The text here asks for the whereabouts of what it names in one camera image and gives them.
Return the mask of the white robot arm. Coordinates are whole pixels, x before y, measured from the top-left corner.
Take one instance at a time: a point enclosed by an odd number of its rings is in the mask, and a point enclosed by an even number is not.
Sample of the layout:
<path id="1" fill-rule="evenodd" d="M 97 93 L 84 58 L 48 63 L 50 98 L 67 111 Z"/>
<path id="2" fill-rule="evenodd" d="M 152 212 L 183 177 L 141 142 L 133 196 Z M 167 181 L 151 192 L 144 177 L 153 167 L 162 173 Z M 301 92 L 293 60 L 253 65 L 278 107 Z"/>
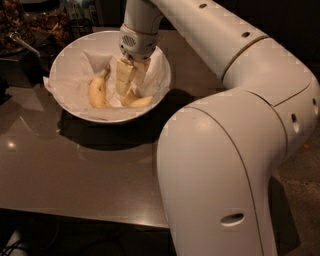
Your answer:
<path id="1" fill-rule="evenodd" d="M 315 129 L 319 83 L 214 0 L 127 0 L 122 52 L 149 57 L 162 18 L 225 87 L 176 112 L 159 137 L 158 180 L 177 256 L 277 256 L 269 180 Z"/>

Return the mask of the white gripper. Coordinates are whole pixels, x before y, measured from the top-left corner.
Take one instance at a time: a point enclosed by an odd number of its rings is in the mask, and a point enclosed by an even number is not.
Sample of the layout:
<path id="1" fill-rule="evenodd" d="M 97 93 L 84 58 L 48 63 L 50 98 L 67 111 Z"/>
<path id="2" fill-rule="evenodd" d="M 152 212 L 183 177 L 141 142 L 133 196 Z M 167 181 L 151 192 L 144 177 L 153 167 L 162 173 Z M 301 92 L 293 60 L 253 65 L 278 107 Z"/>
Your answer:
<path id="1" fill-rule="evenodd" d="M 126 95 L 132 80 L 137 86 L 144 82 L 157 40 L 157 34 L 136 32 L 125 24 L 120 27 L 119 48 L 126 57 L 118 59 L 116 65 L 116 91 L 120 96 Z"/>

